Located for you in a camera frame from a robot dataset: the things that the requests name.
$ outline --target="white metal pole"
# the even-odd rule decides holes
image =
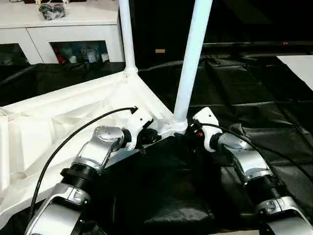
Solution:
[[[119,10],[121,15],[121,25],[125,54],[125,71],[127,74],[137,72],[135,65],[133,34],[131,24],[131,14],[128,0],[119,0]]]
[[[186,123],[212,0],[196,0],[182,65],[174,110],[174,123]]]

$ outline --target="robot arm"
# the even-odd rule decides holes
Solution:
[[[194,121],[218,125],[209,108],[197,113]],[[313,227],[303,211],[258,151],[233,134],[222,134],[218,128],[202,126],[200,129],[204,134],[205,149],[218,151],[234,163],[236,173],[265,225],[261,234],[313,235]]]
[[[137,110],[126,128],[98,126],[84,144],[70,168],[62,170],[56,184],[26,229],[25,235],[79,235],[82,212],[91,200],[90,189],[102,174],[112,153],[135,149],[137,135],[152,122],[144,110]]]

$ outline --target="white table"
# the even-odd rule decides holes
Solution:
[[[58,63],[50,42],[105,41],[110,62],[124,61],[118,1],[72,2],[47,21],[35,4],[0,0],[0,44],[18,43],[31,64]]]
[[[313,55],[289,55],[278,58],[313,90]]]

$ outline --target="black tarp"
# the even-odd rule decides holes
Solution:
[[[108,64],[105,68],[37,65],[0,86],[0,101],[3,105],[17,102],[112,71]],[[176,62],[139,71],[139,75],[173,110],[180,71],[181,63]],[[25,96],[21,86],[29,79],[33,82],[26,84],[33,93]],[[12,88],[18,89],[18,97]],[[189,118],[205,106],[221,125],[240,124],[252,141],[289,156],[313,175],[313,91],[277,58],[202,58]],[[262,153],[313,218],[312,183],[287,160]],[[258,228],[233,167],[216,154],[190,153],[182,137],[166,139],[148,148],[145,155],[110,167],[97,185],[94,202],[92,219],[113,234],[209,234]],[[12,217],[0,234],[21,235],[25,213]]]

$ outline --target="white cabinet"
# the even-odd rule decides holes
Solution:
[[[30,64],[43,62],[25,28],[0,29],[0,44],[15,43],[19,44]]]
[[[124,61],[117,25],[35,27],[27,31],[44,63],[58,63],[51,42],[77,41],[105,41],[110,62]]]
[[[118,1],[71,2],[66,16],[47,21],[35,4],[0,0],[0,44],[18,43],[30,64],[58,63],[56,42],[105,42],[110,62],[123,62]]]

